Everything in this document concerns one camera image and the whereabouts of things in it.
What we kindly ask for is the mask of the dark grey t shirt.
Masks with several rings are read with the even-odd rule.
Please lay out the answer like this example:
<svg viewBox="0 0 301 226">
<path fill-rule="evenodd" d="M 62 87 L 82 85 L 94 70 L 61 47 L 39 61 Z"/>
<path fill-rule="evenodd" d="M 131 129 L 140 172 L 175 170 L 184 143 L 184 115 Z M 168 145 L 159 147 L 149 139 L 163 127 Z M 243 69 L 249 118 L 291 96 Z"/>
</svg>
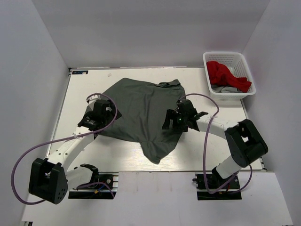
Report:
<svg viewBox="0 0 301 226">
<path fill-rule="evenodd" d="M 104 94 L 117 104 L 121 117 L 101 135 L 140 143 L 154 164 L 175 149 L 182 133 L 162 126 L 167 110 L 176 109 L 177 100 L 185 95 L 178 80 L 154 84 L 123 78 Z"/>
</svg>

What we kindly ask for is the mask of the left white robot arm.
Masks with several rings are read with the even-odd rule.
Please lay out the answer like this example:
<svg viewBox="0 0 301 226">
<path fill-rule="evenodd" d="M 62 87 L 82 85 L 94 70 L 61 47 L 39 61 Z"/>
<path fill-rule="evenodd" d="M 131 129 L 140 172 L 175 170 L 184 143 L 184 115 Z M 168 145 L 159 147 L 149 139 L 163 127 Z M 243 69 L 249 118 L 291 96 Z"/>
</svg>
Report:
<svg viewBox="0 0 301 226">
<path fill-rule="evenodd" d="M 99 184 L 98 168 L 83 163 L 70 169 L 77 156 L 106 128 L 121 117 L 112 100 L 95 99 L 88 102 L 73 135 L 45 159 L 32 163 L 29 193 L 53 204 L 59 204 L 67 192 Z"/>
</svg>

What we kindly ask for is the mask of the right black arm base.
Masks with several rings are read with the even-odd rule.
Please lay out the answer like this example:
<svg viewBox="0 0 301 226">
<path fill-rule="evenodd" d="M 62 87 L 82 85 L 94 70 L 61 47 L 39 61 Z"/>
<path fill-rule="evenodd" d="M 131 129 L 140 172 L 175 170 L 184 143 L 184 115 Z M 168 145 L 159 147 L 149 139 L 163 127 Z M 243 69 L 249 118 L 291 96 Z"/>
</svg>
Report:
<svg viewBox="0 0 301 226">
<path fill-rule="evenodd" d="M 227 180 L 218 180 L 213 174 L 207 174 L 207 184 L 210 191 L 214 191 L 224 184 Z M 192 182 L 196 185 L 197 200 L 198 201 L 229 201 L 229 200 L 241 200 L 241 192 L 235 193 L 240 189 L 240 183 L 238 176 L 235 176 L 233 180 L 228 182 L 223 188 L 214 194 L 210 194 L 205 186 L 205 180 L 203 174 L 196 174 L 192 179 Z"/>
</svg>

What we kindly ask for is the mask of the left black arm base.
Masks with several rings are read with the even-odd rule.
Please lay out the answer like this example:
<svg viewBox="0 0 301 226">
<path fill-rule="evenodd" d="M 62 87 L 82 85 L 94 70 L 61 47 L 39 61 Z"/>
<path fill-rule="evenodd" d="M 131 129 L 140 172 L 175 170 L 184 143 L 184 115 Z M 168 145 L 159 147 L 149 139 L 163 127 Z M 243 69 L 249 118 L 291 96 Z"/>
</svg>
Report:
<svg viewBox="0 0 301 226">
<path fill-rule="evenodd" d="M 113 200 L 118 189 L 119 174 L 117 172 L 99 172 L 89 186 L 69 191 L 69 199 L 77 200 Z"/>
</svg>

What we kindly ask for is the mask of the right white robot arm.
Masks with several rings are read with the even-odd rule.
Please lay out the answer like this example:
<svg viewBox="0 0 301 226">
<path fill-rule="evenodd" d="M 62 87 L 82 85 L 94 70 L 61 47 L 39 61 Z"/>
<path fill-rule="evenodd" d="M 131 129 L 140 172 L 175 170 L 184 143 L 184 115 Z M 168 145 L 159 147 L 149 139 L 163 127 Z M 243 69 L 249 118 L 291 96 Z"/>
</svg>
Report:
<svg viewBox="0 0 301 226">
<path fill-rule="evenodd" d="M 198 113 L 190 100 L 178 101 L 175 110 L 166 111 L 162 129 L 170 126 L 180 132 L 202 131 L 227 141 L 230 156 L 212 170 L 213 184 L 219 188 L 225 187 L 234 173 L 268 152 L 267 144 L 251 120 L 227 121 L 211 117 L 207 112 Z"/>
</svg>

